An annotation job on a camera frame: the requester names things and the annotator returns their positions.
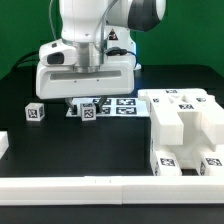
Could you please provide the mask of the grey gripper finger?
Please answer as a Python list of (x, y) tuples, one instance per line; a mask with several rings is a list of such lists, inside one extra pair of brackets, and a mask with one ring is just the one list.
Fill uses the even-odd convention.
[(102, 112), (102, 107), (104, 103), (107, 101), (107, 96), (101, 96), (97, 103), (94, 103), (96, 106), (96, 113)]
[(78, 108), (77, 108), (77, 106), (75, 104), (72, 103), (72, 98), (66, 98), (65, 102), (68, 105), (68, 107), (69, 107), (69, 109), (71, 111), (71, 114), (72, 115), (76, 115), (77, 112), (78, 112)]

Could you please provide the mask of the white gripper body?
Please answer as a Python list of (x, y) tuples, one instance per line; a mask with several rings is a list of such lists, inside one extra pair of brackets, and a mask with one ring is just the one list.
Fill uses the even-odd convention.
[(102, 55), (95, 43), (69, 46), (62, 39), (42, 45), (36, 74), (41, 99), (129, 94), (134, 89), (132, 55)]

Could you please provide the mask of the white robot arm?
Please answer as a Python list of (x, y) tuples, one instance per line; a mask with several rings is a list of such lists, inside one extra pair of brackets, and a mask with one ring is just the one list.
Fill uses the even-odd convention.
[(41, 99), (129, 94), (134, 60), (106, 48), (107, 25), (148, 31), (166, 0), (59, 0), (61, 38), (39, 50), (36, 95)]

